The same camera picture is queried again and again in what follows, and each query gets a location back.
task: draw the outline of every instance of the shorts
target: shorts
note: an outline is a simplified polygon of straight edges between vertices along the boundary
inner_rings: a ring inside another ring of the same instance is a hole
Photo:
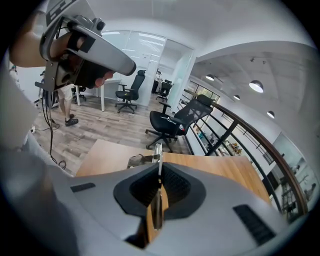
[[[65,101],[72,100],[72,91],[71,91],[72,86],[74,85],[69,84],[65,87],[62,87],[61,89],[58,89],[59,100],[62,100],[62,99],[64,99]]]

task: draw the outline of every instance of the mesh chair back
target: mesh chair back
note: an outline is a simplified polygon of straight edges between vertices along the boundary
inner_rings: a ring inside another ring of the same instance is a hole
[[[209,105],[205,105],[194,98],[184,108],[179,110],[174,117],[181,119],[186,124],[184,126],[184,134],[186,134],[192,123],[209,115],[213,110]]]
[[[131,89],[134,90],[132,95],[132,100],[136,101],[139,99],[139,93],[138,90],[140,86],[142,85],[143,81],[145,80],[145,70],[139,70],[138,74],[135,76],[135,79],[133,81],[133,84],[131,85]]]
[[[172,84],[163,82],[161,84],[161,90],[160,90],[161,96],[167,96],[169,94],[171,88],[172,88]]]

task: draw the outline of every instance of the glass wall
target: glass wall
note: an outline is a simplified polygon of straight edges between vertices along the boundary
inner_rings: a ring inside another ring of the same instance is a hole
[[[130,88],[137,72],[145,70],[145,79],[139,89],[139,99],[136,102],[148,106],[166,39],[162,36],[137,31],[105,31],[102,36],[131,57],[136,64],[136,71],[132,75],[125,76],[116,73],[114,79],[122,79],[121,83]]]
[[[315,195],[319,193],[319,182],[314,171],[309,167],[305,158],[295,145],[282,133],[280,133],[274,141],[273,146],[291,168],[304,193],[309,210],[312,209],[317,201]],[[288,214],[294,214],[297,211],[295,208],[295,198],[292,195],[290,186],[284,179],[284,175],[278,166],[275,166],[271,172],[277,182],[276,190],[280,191],[279,194],[281,195],[283,209],[287,211]]]

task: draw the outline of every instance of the wooden floor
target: wooden floor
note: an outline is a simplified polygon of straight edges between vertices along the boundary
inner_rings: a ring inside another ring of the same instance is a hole
[[[58,162],[65,160],[66,171],[75,176],[84,157],[97,139],[145,149],[146,144],[156,138],[154,134],[145,134],[146,129],[153,130],[149,119],[150,111],[162,112],[163,107],[155,98],[156,95],[152,94],[149,106],[138,106],[135,114],[132,114],[128,108],[117,113],[116,101],[111,99],[104,100],[105,111],[102,112],[100,97],[87,96],[86,101],[81,100],[81,106],[72,104],[71,113],[79,119],[79,123],[69,127],[65,126],[65,118],[60,108],[52,109],[52,119],[60,124],[60,127],[53,131],[53,157]],[[43,116],[41,102],[38,105],[39,115],[34,123],[37,129],[34,136],[41,147],[48,152],[50,130],[42,131],[48,128],[48,125]],[[184,136],[180,136],[176,142],[172,141],[171,146],[174,153],[190,154]],[[163,150],[168,151],[165,143]]]

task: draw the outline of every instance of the white desk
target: white desk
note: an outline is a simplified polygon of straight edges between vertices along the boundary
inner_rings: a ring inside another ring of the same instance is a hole
[[[105,111],[105,98],[116,100],[116,91],[119,90],[119,84],[121,83],[122,79],[108,79],[104,82],[100,88],[93,88],[92,93],[94,96],[99,97],[100,91],[100,98],[101,98],[101,111]],[[75,87],[76,90],[76,100],[78,106],[80,106],[79,100],[79,87]]]

